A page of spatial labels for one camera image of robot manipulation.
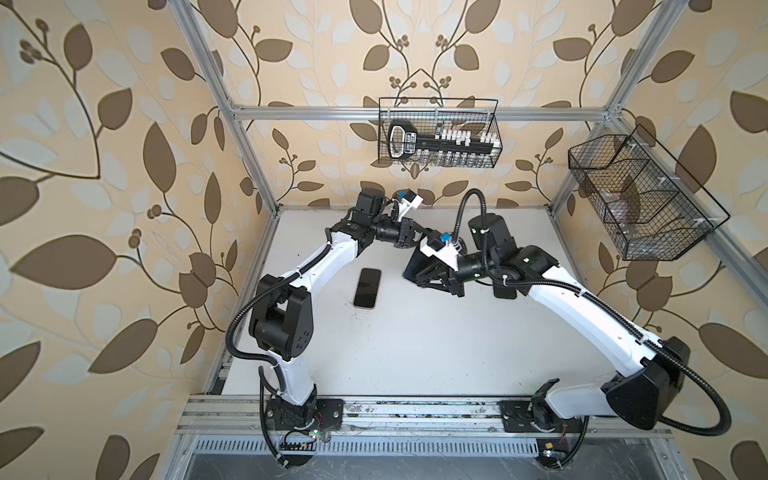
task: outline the white table surface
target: white table surface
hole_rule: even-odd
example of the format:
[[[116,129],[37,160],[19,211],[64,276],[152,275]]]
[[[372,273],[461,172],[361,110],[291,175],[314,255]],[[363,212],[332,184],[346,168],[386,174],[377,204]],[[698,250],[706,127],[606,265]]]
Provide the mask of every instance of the white table surface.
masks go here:
[[[571,271],[545,210],[489,212],[506,219],[518,246],[538,245]],[[294,268],[322,245],[323,229],[343,213],[283,212],[263,272],[278,276]],[[449,231],[455,214],[453,209],[422,209],[409,216]],[[461,236],[470,252],[476,249],[466,222],[478,214],[479,209],[470,208],[464,214]],[[376,241],[313,294],[315,331],[302,355],[319,395],[530,395],[552,378],[613,369],[575,329],[526,296],[497,299],[490,286],[474,282],[465,284],[462,298],[418,288],[402,278],[412,251]],[[352,305],[360,270],[366,267],[382,271],[373,310]],[[262,351],[247,329],[238,348]],[[259,364],[233,359],[222,393],[257,395]]]

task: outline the wallpaper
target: wallpaper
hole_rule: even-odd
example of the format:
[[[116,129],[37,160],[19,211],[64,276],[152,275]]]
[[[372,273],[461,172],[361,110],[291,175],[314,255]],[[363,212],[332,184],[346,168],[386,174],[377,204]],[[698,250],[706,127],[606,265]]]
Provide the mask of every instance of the wallpaper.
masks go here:
[[[266,223],[161,7],[0,0],[0,478],[150,478]]]
[[[723,228],[766,266],[768,4],[689,6],[624,113],[679,156],[733,215]],[[674,431],[691,471],[703,480],[768,478],[768,313],[705,243],[674,262],[619,260],[583,195],[574,192],[559,221],[589,287],[639,325],[685,341],[692,367],[733,414],[720,437]],[[712,425],[716,415],[691,382],[668,410],[692,425]]]
[[[360,106],[365,96],[602,106],[654,0],[192,0],[230,96]]]
[[[546,205],[566,175],[568,148],[588,133],[577,121],[500,122],[504,148],[488,169],[380,162],[370,123],[249,121],[246,128],[278,203],[311,207],[354,205],[364,187],[387,196],[411,189],[436,207],[458,205],[469,188],[481,189],[488,205]]]

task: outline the black wire basket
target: black wire basket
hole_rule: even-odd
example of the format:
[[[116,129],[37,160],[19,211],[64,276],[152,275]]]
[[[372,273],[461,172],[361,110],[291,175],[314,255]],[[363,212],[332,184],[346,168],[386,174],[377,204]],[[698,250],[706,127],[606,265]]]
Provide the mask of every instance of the black wire basket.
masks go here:
[[[493,168],[504,148],[497,106],[492,99],[380,98],[378,164]]]
[[[654,146],[674,160],[674,172],[654,160]],[[630,135],[603,135],[572,147],[568,169],[623,260],[677,260],[730,218],[642,125]]]

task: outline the black phone screen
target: black phone screen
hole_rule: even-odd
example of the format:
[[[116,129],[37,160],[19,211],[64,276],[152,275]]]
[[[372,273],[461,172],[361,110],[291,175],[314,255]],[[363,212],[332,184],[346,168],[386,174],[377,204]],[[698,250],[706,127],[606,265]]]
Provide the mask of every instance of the black phone screen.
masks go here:
[[[355,301],[352,305],[358,308],[372,309],[376,305],[376,294],[379,292],[379,281],[382,271],[373,268],[364,268],[360,271],[360,280],[357,282]]]

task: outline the black mounting plate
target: black mounting plate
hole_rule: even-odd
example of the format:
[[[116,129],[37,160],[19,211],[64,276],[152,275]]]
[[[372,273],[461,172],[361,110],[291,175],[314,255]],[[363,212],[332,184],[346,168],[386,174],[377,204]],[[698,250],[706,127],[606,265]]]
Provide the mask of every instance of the black mounting plate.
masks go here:
[[[541,433],[531,425],[531,415],[528,412],[528,400],[502,400],[498,403],[498,409],[502,413],[504,431],[507,433]],[[565,420],[566,433],[578,433],[581,431],[581,420]]]
[[[328,432],[341,429],[341,421],[344,416],[344,401],[341,399],[317,399],[316,411],[321,415],[320,427],[318,430]],[[272,412],[272,416],[267,415],[266,421],[270,430],[293,430],[280,421],[280,401],[271,399],[266,404],[266,412]]]

